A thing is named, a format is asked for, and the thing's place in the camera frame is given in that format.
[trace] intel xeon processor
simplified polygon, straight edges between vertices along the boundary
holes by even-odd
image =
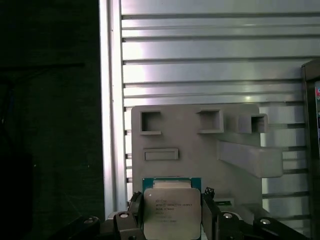
[[[143,231],[148,240],[196,240],[201,236],[201,193],[197,188],[144,191]]]

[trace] metal screw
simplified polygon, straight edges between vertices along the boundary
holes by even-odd
[[[92,224],[93,222],[94,221],[93,221],[93,219],[91,217],[84,221],[85,224]]]
[[[121,217],[121,218],[124,218],[124,219],[127,218],[128,216],[129,216],[129,215],[126,214],[126,213],[123,213],[123,214],[120,215],[120,217]]]
[[[223,216],[224,216],[226,219],[232,218],[232,214],[230,214],[230,213],[225,213],[225,214],[223,214]]]
[[[268,219],[264,219],[264,218],[261,219],[260,222],[261,222],[262,224],[270,224],[270,223],[271,223]]]

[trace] corrugated metal wall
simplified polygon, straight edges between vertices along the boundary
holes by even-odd
[[[300,67],[320,57],[320,1],[122,0],[120,11],[128,197],[133,106],[257,103],[270,124],[261,145],[281,148],[285,169],[263,180],[263,206],[308,234]]]

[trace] square cutout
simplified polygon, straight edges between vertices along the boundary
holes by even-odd
[[[266,116],[251,116],[251,131],[252,133],[265,133],[266,129]]]
[[[224,118],[220,109],[204,109],[200,116],[200,134],[216,134],[224,132]]]
[[[161,112],[143,111],[141,112],[141,131],[142,135],[161,135]]]

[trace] white vertical frame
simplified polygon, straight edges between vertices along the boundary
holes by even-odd
[[[109,0],[115,209],[127,209],[121,0]]]
[[[100,78],[101,78],[101,117],[103,150],[104,216],[115,210],[114,166],[112,161],[112,121],[111,121],[111,75],[108,27],[108,0],[99,0],[100,22]]]

